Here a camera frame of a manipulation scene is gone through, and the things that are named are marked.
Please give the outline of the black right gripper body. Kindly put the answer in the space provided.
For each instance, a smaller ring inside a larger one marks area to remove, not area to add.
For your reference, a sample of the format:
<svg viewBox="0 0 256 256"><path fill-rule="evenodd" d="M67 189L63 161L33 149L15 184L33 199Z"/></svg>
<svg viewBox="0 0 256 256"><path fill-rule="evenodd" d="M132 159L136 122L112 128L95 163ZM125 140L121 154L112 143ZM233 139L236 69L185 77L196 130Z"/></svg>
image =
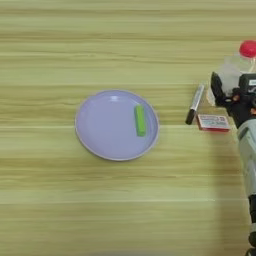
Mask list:
<svg viewBox="0 0 256 256"><path fill-rule="evenodd" d="M227 107L227 112L237 128L248 120L256 119L256 107L252 105L252 101L244 100L239 95L232 97L232 101Z"/></svg>

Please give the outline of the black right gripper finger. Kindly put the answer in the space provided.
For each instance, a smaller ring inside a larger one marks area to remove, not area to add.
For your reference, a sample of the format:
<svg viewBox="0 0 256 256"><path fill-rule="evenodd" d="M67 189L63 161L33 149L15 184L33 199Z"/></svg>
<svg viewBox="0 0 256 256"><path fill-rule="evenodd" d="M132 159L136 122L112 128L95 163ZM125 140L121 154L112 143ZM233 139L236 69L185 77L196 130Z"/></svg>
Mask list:
<svg viewBox="0 0 256 256"><path fill-rule="evenodd" d="M220 76L216 72L213 72L211 75L210 88L214 96L215 105L217 107L228 107L233 103L233 90L224 86Z"/></svg>

